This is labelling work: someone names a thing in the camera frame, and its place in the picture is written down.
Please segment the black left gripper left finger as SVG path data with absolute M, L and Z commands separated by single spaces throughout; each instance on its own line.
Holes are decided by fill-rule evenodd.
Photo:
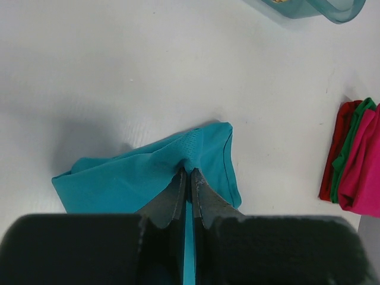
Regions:
M 182 284 L 186 172 L 133 214 L 31 214 L 1 242 L 2 284 Z

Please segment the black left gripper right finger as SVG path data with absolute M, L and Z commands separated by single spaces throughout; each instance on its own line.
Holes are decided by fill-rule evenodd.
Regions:
M 197 284 L 370 284 L 359 235 L 336 216 L 246 216 L 191 173 Z

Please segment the teal t shirt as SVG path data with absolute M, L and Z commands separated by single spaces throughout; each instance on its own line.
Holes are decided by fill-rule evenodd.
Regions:
M 232 207 L 241 197 L 232 163 L 233 128 L 214 122 L 111 158 L 79 159 L 52 179 L 69 214 L 134 213 L 168 186 L 180 168 L 199 169 Z

